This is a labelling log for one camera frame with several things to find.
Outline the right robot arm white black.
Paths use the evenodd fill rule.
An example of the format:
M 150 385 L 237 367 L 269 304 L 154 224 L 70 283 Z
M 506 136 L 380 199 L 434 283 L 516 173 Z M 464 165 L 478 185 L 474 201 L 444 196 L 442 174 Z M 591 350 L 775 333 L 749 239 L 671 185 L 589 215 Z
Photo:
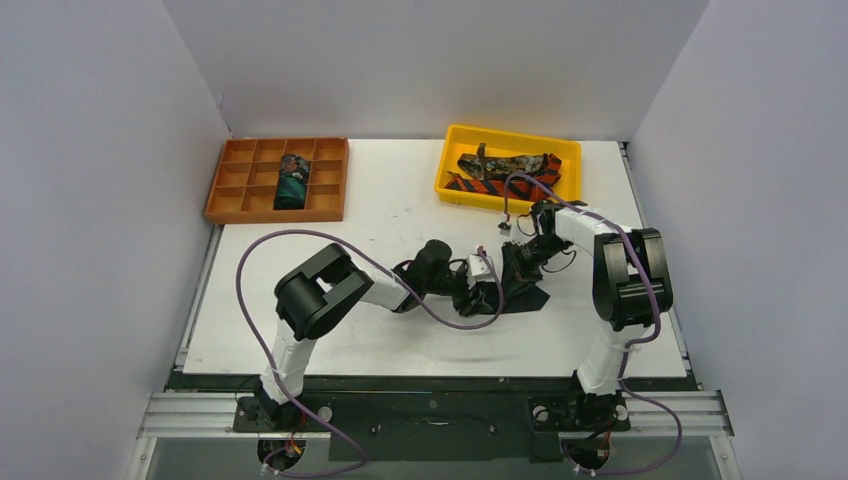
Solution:
M 617 225 L 586 206 L 534 204 L 534 233 L 501 247 L 506 293 L 525 294 L 555 255 L 576 247 L 592 259 L 592 302 L 599 320 L 587 355 L 573 377 L 579 388 L 564 400 L 566 418 L 580 429 L 619 420 L 626 366 L 633 348 L 653 341 L 673 303 L 663 240 L 654 228 Z

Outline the navy striped tie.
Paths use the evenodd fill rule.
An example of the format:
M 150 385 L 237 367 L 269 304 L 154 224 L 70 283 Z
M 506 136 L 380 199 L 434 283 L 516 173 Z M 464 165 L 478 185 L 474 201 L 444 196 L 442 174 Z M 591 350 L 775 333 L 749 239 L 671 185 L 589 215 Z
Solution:
M 543 279 L 540 268 L 516 270 L 508 267 L 501 279 L 504 301 L 494 281 L 477 283 L 471 293 L 468 315 L 527 313 L 541 310 L 550 295 L 538 286 Z

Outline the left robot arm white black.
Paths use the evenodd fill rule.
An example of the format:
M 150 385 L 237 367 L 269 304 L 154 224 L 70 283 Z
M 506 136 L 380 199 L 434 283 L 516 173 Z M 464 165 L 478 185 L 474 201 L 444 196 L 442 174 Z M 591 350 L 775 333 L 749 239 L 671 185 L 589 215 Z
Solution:
M 506 292 L 483 249 L 455 259 L 451 248 L 430 240 L 411 260 L 387 271 L 359 267 L 348 251 L 331 243 L 284 276 L 274 288 L 279 322 L 266 370 L 254 395 L 259 416 L 272 429 L 291 427 L 296 399 L 318 339 L 359 303 L 402 314 L 428 295 L 448 297 L 462 317 L 484 315 L 493 323 L 506 307 Z

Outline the yellow plastic tray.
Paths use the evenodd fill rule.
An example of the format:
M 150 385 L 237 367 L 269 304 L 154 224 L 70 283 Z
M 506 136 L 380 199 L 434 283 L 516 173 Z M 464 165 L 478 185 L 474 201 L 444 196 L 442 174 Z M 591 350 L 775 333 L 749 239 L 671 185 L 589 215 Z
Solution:
M 491 156 L 517 156 L 554 154 L 562 161 L 561 178 L 553 189 L 549 189 L 560 198 L 568 201 L 581 199 L 581 147 L 569 140 L 520 134 L 481 127 L 452 125 L 449 127 L 440 160 L 434 189 L 441 201 L 476 208 L 484 208 L 510 213 L 524 214 L 538 202 L 510 199 L 507 194 L 489 196 L 446 189 L 450 180 L 448 172 L 459 172 L 457 160 L 462 154 L 475 153 L 480 143 L 487 145 L 487 154 Z M 534 183 L 543 193 L 547 188 L 535 178 L 521 172 L 514 172 L 506 179 L 506 185 L 517 178 Z

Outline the orange wooden divider tray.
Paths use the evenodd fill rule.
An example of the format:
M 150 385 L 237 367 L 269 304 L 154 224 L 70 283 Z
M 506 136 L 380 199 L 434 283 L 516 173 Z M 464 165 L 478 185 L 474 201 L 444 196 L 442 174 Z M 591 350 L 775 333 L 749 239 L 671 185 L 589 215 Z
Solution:
M 310 162 L 306 204 L 275 210 L 281 157 Z M 213 224 L 337 222 L 344 217 L 349 141 L 345 137 L 235 138 L 221 148 L 205 215 Z

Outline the orange black striped tie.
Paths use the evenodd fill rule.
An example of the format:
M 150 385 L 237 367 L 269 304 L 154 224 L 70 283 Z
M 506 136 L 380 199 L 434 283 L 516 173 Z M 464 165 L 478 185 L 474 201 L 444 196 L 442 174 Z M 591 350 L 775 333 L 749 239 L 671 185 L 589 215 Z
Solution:
M 552 160 L 546 170 L 538 175 L 529 175 L 535 178 L 549 189 L 553 189 L 555 184 L 561 178 L 560 168 L 562 161 L 556 155 L 552 155 Z M 489 196 L 502 196 L 504 193 L 510 199 L 524 200 L 536 202 L 546 197 L 534 183 L 523 178 L 517 178 L 506 185 L 505 180 L 475 180 L 459 169 L 459 172 L 448 172 L 450 180 L 445 188 L 449 190 L 457 190 L 471 193 L 479 193 Z

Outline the aluminium frame rail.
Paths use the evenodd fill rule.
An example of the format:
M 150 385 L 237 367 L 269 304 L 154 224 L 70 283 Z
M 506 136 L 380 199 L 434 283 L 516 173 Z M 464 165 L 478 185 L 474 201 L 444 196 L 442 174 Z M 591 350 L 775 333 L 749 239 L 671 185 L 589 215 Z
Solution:
M 649 392 L 647 397 L 673 410 L 686 436 L 732 437 L 731 421 L 719 391 Z M 675 422 L 658 406 L 624 397 L 630 429 L 626 436 L 671 436 Z M 285 432 L 235 428 L 236 397 L 224 393 L 155 393 L 151 396 L 139 439 L 281 439 Z

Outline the rolled green patterned tie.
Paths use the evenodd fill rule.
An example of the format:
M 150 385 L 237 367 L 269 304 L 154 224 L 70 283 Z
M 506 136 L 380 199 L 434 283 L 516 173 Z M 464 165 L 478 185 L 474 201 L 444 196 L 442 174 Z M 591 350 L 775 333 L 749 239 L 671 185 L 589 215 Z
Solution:
M 273 200 L 275 210 L 300 210 L 305 207 L 310 177 L 310 162 L 296 154 L 281 157 Z

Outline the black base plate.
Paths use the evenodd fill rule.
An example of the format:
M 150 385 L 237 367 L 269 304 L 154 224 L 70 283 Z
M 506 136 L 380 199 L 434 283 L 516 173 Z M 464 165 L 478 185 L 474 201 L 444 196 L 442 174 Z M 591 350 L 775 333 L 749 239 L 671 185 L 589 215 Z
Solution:
M 252 440 L 257 456 L 278 471 L 292 468 L 320 442 L 329 459 L 349 465 L 379 461 L 489 461 L 525 458 L 534 463 L 564 459 L 602 465 L 610 437 L 630 429 L 625 396 L 677 414 L 647 397 L 649 392 L 690 392 L 695 380 L 636 378 L 618 406 L 618 422 L 580 429 L 569 417 L 578 390 L 572 378 L 389 378 L 311 377 L 292 417 L 282 425 L 261 411 L 256 377 L 199 380 L 176 375 L 166 393 L 224 393 L 236 397 L 235 428 L 285 432 Z

